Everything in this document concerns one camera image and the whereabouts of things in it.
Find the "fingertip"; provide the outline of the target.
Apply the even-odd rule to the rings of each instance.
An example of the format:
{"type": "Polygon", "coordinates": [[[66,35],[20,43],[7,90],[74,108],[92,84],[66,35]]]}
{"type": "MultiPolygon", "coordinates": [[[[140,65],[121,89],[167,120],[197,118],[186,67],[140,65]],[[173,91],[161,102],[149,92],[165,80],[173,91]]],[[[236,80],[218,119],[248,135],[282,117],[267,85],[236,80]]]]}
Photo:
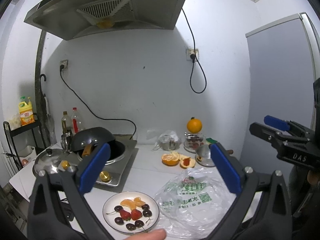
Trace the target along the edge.
{"type": "Polygon", "coordinates": [[[164,229],[158,229],[127,237],[125,240],[165,240],[166,237],[166,231],[164,229]]]}

